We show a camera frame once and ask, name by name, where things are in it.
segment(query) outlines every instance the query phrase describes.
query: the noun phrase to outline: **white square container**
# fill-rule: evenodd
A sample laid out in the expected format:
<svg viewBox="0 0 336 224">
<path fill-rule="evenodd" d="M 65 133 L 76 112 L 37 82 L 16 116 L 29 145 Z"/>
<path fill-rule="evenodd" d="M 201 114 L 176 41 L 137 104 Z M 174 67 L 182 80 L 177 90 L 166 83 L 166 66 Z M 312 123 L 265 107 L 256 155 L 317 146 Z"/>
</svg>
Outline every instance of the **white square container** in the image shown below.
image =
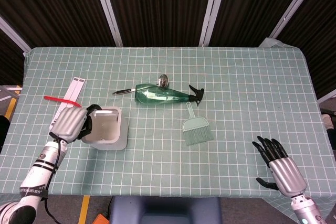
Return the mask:
<svg viewBox="0 0 336 224">
<path fill-rule="evenodd" d="M 102 107 L 90 114 L 92 132 L 82 138 L 99 150 L 122 150 L 127 145 L 128 124 L 119 107 Z"/>
</svg>

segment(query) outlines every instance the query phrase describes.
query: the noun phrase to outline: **brush handle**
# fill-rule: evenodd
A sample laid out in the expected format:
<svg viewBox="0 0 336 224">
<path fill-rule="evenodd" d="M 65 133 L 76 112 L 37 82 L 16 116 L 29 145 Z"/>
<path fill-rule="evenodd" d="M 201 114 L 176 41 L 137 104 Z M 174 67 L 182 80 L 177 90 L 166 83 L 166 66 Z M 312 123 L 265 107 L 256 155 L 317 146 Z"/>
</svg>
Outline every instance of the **brush handle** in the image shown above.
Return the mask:
<svg viewBox="0 0 336 224">
<path fill-rule="evenodd" d="M 188 112 L 189 112 L 189 118 L 195 118 L 193 107 L 191 106 L 190 102 L 187 102 L 187 108 L 188 108 Z"/>
</svg>

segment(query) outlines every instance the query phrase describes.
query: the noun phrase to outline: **brush bristles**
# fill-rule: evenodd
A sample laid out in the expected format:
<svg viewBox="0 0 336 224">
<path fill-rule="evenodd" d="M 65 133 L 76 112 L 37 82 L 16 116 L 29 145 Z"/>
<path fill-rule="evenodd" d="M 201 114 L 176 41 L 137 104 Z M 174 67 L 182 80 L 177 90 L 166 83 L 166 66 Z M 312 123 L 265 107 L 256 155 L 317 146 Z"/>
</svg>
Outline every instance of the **brush bristles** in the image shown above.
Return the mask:
<svg viewBox="0 0 336 224">
<path fill-rule="evenodd" d="M 183 131 L 183 135 L 185 143 L 188 146 L 203 143 L 214 139 L 209 125 L 193 130 Z"/>
</svg>

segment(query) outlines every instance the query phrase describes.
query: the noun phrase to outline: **silver robotic hand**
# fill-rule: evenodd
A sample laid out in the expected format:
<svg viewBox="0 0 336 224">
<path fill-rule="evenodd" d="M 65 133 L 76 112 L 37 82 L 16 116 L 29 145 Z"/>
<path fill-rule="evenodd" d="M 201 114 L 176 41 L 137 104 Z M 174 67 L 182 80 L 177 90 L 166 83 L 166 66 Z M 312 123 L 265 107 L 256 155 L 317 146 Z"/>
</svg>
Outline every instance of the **silver robotic hand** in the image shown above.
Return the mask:
<svg viewBox="0 0 336 224">
<path fill-rule="evenodd" d="M 48 188 L 67 153 L 67 145 L 91 133 L 92 120 L 88 115 L 93 110 L 101 108 L 93 104 L 87 109 L 62 110 L 49 133 L 54 141 L 45 145 L 20 186 L 22 199 L 0 206 L 0 224 L 32 224 L 41 200 L 45 201 L 47 213 L 59 223 L 47 208 Z"/>
<path fill-rule="evenodd" d="M 266 188 L 279 190 L 286 197 L 290 197 L 292 209 L 301 224 L 326 224 L 315 202 L 303 194 L 307 187 L 306 181 L 283 146 L 275 139 L 269 140 L 261 136 L 258 139 L 262 146 L 254 141 L 252 143 L 271 169 L 275 183 L 261 178 L 257 178 L 257 181 Z"/>
</svg>

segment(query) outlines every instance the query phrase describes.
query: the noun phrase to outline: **dustpan brush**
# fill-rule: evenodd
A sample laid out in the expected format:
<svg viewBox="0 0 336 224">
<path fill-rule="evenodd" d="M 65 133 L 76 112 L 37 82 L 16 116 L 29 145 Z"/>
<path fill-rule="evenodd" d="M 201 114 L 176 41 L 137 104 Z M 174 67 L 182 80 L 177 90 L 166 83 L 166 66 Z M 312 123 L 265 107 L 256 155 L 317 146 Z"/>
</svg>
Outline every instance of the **dustpan brush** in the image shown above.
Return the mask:
<svg viewBox="0 0 336 224">
<path fill-rule="evenodd" d="M 213 140 L 210 125 L 205 118 L 195 117 L 190 102 L 187 102 L 189 119 L 183 123 L 182 131 L 186 145 L 193 145 Z"/>
</svg>

